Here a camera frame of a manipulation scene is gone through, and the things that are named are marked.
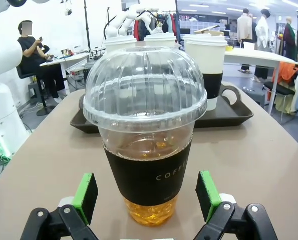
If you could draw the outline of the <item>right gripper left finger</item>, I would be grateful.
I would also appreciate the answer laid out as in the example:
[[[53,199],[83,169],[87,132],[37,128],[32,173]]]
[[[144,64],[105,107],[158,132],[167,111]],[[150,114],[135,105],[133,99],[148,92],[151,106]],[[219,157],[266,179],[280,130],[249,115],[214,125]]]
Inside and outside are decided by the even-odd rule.
[[[71,237],[74,240],[96,240],[89,225],[97,196],[94,174],[84,174],[76,194],[61,199],[54,211],[41,207],[31,211],[20,239],[60,240]]]

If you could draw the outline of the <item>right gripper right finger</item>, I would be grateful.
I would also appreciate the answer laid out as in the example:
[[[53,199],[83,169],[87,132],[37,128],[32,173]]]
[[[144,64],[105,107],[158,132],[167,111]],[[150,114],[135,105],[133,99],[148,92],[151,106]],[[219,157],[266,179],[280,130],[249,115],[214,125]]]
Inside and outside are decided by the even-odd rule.
[[[233,234],[238,240],[277,239],[263,205],[240,207],[232,195],[217,191],[208,171],[199,172],[195,191],[205,221],[196,240],[220,240],[224,234]]]

